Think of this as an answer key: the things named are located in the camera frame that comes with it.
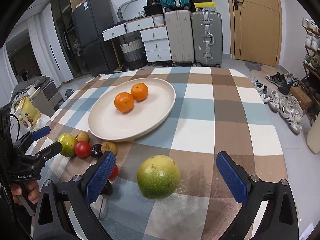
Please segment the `black refrigerator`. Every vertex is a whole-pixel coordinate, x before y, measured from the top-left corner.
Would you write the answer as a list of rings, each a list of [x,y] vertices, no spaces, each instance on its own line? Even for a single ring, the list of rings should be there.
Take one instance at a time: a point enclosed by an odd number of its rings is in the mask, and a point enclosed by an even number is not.
[[[109,0],[86,0],[72,12],[81,51],[92,76],[110,74],[119,63],[111,41],[103,31],[114,25]]]

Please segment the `orange mandarin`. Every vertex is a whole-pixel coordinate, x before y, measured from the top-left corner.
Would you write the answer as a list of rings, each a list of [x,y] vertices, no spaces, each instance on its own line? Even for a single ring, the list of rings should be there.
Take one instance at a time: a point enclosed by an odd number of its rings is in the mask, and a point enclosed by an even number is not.
[[[148,97],[149,89],[146,84],[137,83],[132,86],[130,93],[136,101],[143,101]]]
[[[130,93],[121,92],[114,99],[114,106],[121,113],[127,113],[134,108],[135,100]]]

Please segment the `woven laundry basket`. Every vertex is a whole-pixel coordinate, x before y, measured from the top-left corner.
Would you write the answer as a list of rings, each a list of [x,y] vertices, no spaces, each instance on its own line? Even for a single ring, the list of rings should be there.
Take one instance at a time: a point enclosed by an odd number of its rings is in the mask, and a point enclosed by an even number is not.
[[[139,37],[129,43],[123,41],[120,47],[129,70],[140,69],[147,65],[144,43]]]

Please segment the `large yellow-green passion fruit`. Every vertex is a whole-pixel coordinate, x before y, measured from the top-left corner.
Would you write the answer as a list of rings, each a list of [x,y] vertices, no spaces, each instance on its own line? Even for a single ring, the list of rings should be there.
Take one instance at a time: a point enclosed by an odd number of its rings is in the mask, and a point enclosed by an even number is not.
[[[178,188],[180,168],[166,155],[154,155],[146,159],[137,171],[137,184],[143,197],[164,199]]]

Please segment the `beige suitcase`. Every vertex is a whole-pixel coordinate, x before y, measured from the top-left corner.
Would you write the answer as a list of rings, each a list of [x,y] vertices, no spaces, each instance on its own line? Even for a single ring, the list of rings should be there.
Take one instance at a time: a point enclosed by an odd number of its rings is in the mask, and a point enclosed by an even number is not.
[[[191,12],[176,10],[164,14],[173,63],[194,63]]]

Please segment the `checkered tablecloth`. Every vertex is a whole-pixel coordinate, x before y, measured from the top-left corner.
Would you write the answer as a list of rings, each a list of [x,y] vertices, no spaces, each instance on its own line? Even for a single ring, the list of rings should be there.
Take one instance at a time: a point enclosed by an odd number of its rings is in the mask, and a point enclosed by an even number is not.
[[[88,131],[89,110],[107,91],[130,80],[154,77],[170,83],[176,101],[168,118],[139,139],[119,143],[119,176],[113,194],[91,205],[113,239],[219,239],[241,208],[215,165],[226,151],[248,174],[264,181],[287,177],[281,144],[251,81],[234,69],[175,67],[96,77],[75,91],[49,121],[51,133],[37,152],[62,133]],[[163,200],[139,191],[141,163],[154,155],[176,161],[181,182]]]

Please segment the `small green passion fruit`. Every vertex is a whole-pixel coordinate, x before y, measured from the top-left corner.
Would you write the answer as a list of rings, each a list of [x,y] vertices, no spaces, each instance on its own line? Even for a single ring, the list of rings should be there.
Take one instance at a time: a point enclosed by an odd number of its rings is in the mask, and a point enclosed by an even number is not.
[[[75,145],[78,142],[76,137],[69,134],[69,133],[63,133],[59,136],[58,142],[62,145],[62,150],[60,152],[61,155],[64,157],[71,158],[75,155]]]

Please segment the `red cherry tomato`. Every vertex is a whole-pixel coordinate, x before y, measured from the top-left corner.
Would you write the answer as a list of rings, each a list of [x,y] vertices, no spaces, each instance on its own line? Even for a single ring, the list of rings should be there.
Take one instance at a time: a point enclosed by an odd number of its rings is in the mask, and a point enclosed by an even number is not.
[[[108,179],[110,181],[113,181],[117,178],[118,174],[119,174],[119,168],[117,165],[115,165]]]
[[[86,141],[76,143],[74,151],[79,158],[87,158],[91,154],[91,147]]]

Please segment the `rear orange mandarin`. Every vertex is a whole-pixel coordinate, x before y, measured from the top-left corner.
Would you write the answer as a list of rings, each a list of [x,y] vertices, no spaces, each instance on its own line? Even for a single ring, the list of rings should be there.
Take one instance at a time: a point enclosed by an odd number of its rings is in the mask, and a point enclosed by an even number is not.
[[[136,101],[143,101],[148,97],[149,89],[146,84],[137,83],[132,86],[130,93]]]

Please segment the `white desk drawer unit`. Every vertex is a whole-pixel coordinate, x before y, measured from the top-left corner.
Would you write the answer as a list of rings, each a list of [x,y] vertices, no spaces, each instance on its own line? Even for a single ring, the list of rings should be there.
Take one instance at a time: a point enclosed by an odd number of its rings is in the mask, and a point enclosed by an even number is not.
[[[164,25],[164,14],[152,15],[148,17],[131,20],[115,27],[108,28],[102,32],[104,41],[123,36],[135,31],[159,27]]]

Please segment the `wooden door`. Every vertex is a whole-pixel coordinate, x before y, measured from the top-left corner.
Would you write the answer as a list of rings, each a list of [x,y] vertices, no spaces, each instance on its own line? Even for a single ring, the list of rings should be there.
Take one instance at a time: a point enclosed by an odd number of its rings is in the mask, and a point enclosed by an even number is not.
[[[234,59],[277,68],[282,38],[280,0],[228,0]]]

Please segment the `white striped sneaker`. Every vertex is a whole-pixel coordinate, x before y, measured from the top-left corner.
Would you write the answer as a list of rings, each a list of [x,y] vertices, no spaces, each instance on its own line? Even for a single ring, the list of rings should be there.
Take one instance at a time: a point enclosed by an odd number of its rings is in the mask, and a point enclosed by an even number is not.
[[[288,105],[284,105],[280,110],[280,116],[287,122],[290,130],[295,134],[300,133],[301,116],[296,108],[291,108]]]

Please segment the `grey aluminium suitcase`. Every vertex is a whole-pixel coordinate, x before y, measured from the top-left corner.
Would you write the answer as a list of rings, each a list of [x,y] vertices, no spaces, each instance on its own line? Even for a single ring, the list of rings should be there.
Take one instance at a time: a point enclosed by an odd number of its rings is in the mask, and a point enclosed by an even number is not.
[[[215,11],[191,14],[195,61],[198,66],[221,67],[223,50],[222,18]]]

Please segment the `dark cherry with stem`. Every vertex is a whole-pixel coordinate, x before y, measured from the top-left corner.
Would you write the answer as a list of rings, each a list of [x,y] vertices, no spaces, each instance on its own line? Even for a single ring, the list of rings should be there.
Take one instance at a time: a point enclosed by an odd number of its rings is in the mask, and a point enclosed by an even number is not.
[[[101,191],[102,199],[101,199],[101,204],[100,204],[100,209],[99,209],[99,220],[104,220],[107,216],[107,214],[104,213],[104,209],[107,208],[107,201],[109,196],[111,196],[113,193],[113,186],[111,182],[108,180],[104,186],[104,188]]]

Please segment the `cream oval plate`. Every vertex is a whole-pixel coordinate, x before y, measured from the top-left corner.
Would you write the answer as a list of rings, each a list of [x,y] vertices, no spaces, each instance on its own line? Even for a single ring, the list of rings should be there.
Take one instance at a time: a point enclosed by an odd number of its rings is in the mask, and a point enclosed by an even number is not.
[[[135,102],[133,109],[121,113],[114,105],[116,96],[130,92],[133,85],[144,83],[148,97]],[[90,132],[107,141],[129,141],[156,129],[169,116],[176,101],[174,87],[165,80],[145,77],[126,81],[105,92],[92,106],[88,116]]]

